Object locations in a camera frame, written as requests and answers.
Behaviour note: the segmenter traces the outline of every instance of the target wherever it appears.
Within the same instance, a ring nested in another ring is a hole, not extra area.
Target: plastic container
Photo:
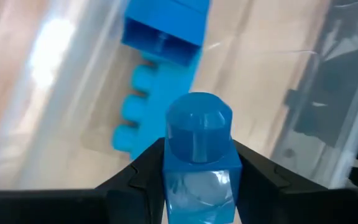
[[[213,0],[192,88],[228,103],[234,139],[327,187],[358,150],[358,70],[335,62],[358,58],[358,1],[341,2]],[[95,187],[129,162],[110,140],[146,62],[120,44],[126,4],[45,4],[0,120],[0,189]]]

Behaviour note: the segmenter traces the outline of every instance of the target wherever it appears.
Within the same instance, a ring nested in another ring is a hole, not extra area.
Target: blue plastic block
[[[209,0],[131,0],[122,43],[189,66],[202,48]]]
[[[146,57],[160,62],[159,58]],[[115,130],[112,137],[115,149],[130,152],[135,159],[164,137],[165,113],[175,99],[189,92],[200,57],[198,52],[189,67],[161,62],[155,67],[140,65],[135,69],[132,86],[146,96],[130,95],[124,100],[122,116],[135,126],[121,125]]]
[[[230,107],[212,94],[189,93],[171,105],[166,118],[169,223],[232,223],[242,164],[230,135]]]

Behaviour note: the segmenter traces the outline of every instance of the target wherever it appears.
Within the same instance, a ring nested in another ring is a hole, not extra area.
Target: blue lego brick
[[[131,153],[135,159],[158,138],[165,135],[165,113],[171,103],[189,92],[201,52],[189,67],[182,67],[162,58],[145,54],[157,62],[155,66],[140,65],[132,77],[132,87],[145,96],[130,95],[124,100],[122,116],[135,126],[120,125],[112,137],[113,147]]]
[[[167,115],[163,178],[169,223],[232,223],[242,164],[232,111],[217,96],[189,93]]]
[[[202,48],[209,0],[131,0],[122,43],[189,66]]]

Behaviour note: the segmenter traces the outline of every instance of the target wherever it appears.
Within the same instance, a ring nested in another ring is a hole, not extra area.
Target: black plastic part
[[[236,147],[243,164],[242,223],[358,223],[358,189],[328,190]],[[163,149],[159,139],[96,189],[0,192],[0,223],[161,223]]]

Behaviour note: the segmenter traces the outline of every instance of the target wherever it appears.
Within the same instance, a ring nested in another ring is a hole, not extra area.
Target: blue toy piece
[[[169,223],[232,223],[242,164],[230,135],[230,107],[212,94],[189,93],[171,105],[166,118]]]
[[[141,50],[154,67],[141,65],[132,78],[146,97],[128,96],[122,116],[135,126],[117,127],[115,149],[135,159],[164,136],[169,105],[189,92],[202,52],[209,0],[131,0],[122,43]]]
[[[131,0],[122,43],[189,66],[204,42],[209,0]]]
[[[165,62],[156,67],[140,65],[135,69],[132,86],[146,93],[146,97],[130,95],[124,100],[122,116],[135,122],[136,127],[118,126],[112,138],[115,149],[130,152],[135,159],[158,138],[164,137],[165,113],[175,99],[189,92],[200,54],[188,68]]]

